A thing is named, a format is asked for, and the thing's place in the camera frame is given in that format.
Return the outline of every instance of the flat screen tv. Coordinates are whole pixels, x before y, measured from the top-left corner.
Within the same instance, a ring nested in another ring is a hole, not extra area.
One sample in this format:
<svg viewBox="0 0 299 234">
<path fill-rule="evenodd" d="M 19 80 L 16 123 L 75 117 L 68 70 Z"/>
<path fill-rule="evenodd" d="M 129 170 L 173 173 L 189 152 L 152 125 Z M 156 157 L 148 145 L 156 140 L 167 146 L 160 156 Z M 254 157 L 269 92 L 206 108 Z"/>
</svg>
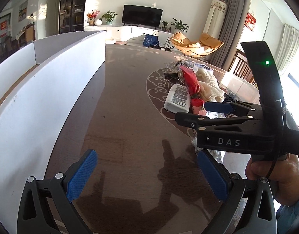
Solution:
<svg viewBox="0 0 299 234">
<path fill-rule="evenodd" d="M 122 23 L 159 27 L 162 13 L 161 9 L 125 5 Z"/>
</svg>

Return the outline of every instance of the red package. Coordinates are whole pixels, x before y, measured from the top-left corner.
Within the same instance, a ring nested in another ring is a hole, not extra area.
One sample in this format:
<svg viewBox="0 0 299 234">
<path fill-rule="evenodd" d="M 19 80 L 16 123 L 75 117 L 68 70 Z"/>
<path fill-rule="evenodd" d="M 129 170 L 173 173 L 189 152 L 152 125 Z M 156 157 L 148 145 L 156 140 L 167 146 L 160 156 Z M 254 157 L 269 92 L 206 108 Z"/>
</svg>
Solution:
<svg viewBox="0 0 299 234">
<path fill-rule="evenodd" d="M 204 102 L 200 99 L 200 85 L 194 70 L 181 66 L 181 70 L 184 76 L 186 88 L 191 96 L 191 107 L 193 114 L 205 115 Z"/>
</svg>

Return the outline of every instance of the orange lounge chair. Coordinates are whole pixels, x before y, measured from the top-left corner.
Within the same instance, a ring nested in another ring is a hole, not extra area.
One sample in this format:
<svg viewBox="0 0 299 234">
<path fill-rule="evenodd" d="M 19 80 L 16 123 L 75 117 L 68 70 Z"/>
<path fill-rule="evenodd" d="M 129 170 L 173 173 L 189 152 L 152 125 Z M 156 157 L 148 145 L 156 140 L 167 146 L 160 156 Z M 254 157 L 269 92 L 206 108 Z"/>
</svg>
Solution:
<svg viewBox="0 0 299 234">
<path fill-rule="evenodd" d="M 219 49 L 224 42 L 202 33 L 198 42 L 191 42 L 182 32 L 177 32 L 171 37 L 172 44 L 184 55 L 190 57 L 203 57 Z"/>
</svg>

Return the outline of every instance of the cylindrical fabric cover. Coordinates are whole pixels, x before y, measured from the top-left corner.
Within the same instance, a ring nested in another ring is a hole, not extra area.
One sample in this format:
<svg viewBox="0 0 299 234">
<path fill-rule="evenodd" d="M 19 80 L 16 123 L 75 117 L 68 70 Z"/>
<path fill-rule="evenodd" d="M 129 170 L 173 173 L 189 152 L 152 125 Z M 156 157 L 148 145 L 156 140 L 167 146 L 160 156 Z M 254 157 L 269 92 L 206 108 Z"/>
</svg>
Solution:
<svg viewBox="0 0 299 234">
<path fill-rule="evenodd" d="M 210 11 L 203 32 L 217 39 L 219 37 L 223 25 L 226 11 L 227 3 L 225 1 L 212 0 Z"/>
</svg>

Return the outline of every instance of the sleeve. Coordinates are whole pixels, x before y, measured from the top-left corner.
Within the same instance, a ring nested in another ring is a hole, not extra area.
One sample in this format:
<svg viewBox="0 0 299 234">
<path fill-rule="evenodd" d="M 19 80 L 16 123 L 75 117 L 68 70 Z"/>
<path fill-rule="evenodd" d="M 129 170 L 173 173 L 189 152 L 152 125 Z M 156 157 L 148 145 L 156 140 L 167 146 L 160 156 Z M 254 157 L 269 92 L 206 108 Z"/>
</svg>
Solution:
<svg viewBox="0 0 299 234">
<path fill-rule="evenodd" d="M 293 206 L 284 206 L 277 221 L 278 234 L 285 234 L 299 215 L 299 201 Z"/>
</svg>

